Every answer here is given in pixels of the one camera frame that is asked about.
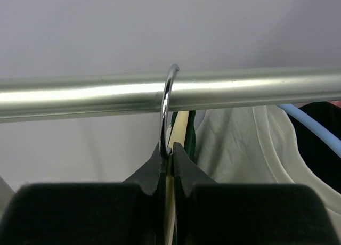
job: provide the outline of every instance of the hanging clothes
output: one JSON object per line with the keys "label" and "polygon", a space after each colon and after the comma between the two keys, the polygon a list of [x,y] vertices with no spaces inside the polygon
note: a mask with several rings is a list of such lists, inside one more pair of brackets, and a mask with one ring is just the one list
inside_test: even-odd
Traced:
{"label": "hanging clothes", "polygon": [[14,195],[14,191],[10,186],[0,177],[0,220],[7,204]]}
{"label": "hanging clothes", "polygon": [[337,107],[341,107],[341,100],[330,101],[330,103]]}
{"label": "hanging clothes", "polygon": [[[301,110],[324,128],[341,138],[341,108],[329,102],[316,102]],[[289,115],[296,137],[298,150],[309,169],[330,187],[341,193],[341,158],[303,124]]]}
{"label": "hanging clothes", "polygon": [[277,106],[208,111],[197,130],[196,158],[198,166],[217,182],[311,187],[341,238],[341,194],[305,164],[294,127]]}

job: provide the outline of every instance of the metal hook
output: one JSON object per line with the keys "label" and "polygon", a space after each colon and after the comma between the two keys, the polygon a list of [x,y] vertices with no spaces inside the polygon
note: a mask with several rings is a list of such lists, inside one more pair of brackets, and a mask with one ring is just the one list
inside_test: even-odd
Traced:
{"label": "metal hook", "polygon": [[168,158],[168,156],[172,152],[172,149],[167,148],[167,145],[166,145],[167,118],[168,118],[169,100],[171,99],[172,85],[173,85],[175,76],[179,70],[180,69],[177,64],[173,64],[170,67],[168,71],[166,83],[165,83],[164,93],[162,96],[159,149],[160,149],[161,156],[165,159]]}

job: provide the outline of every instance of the gray wall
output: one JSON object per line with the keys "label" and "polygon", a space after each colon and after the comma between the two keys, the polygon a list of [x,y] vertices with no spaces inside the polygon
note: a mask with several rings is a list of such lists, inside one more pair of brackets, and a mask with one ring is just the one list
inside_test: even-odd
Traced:
{"label": "gray wall", "polygon": [[[341,64],[339,0],[0,0],[0,78]],[[0,125],[0,176],[118,181],[158,115]]]}

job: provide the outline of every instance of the white shirt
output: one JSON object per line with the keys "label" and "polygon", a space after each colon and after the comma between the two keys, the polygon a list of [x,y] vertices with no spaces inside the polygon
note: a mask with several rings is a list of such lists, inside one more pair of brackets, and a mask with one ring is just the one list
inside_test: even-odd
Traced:
{"label": "white shirt", "polygon": [[221,183],[297,183],[322,199],[341,238],[341,194],[305,164],[287,114],[276,106],[207,111],[197,130],[198,166]]}

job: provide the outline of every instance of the metal clothes rod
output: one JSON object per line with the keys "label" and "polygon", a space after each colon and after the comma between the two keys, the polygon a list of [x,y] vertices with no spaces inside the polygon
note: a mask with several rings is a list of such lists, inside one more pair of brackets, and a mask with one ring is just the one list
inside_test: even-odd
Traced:
{"label": "metal clothes rod", "polygon": [[[0,122],[159,112],[167,70],[0,80]],[[179,72],[170,111],[341,99],[341,68]]]}

